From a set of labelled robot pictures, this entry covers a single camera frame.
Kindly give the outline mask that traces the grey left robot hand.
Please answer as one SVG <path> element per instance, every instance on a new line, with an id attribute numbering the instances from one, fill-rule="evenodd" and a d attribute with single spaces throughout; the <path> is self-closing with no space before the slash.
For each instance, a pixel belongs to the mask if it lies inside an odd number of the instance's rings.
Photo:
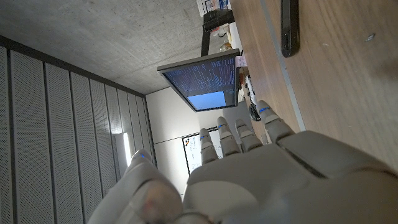
<path id="1" fill-rule="evenodd" d="M 257 110 L 269 144 L 241 119 L 233 136 L 219 117 L 223 157 L 202 129 L 202 164 L 183 194 L 137 151 L 90 223 L 397 222 L 396 171 L 323 134 L 294 132 L 265 101 Z"/>

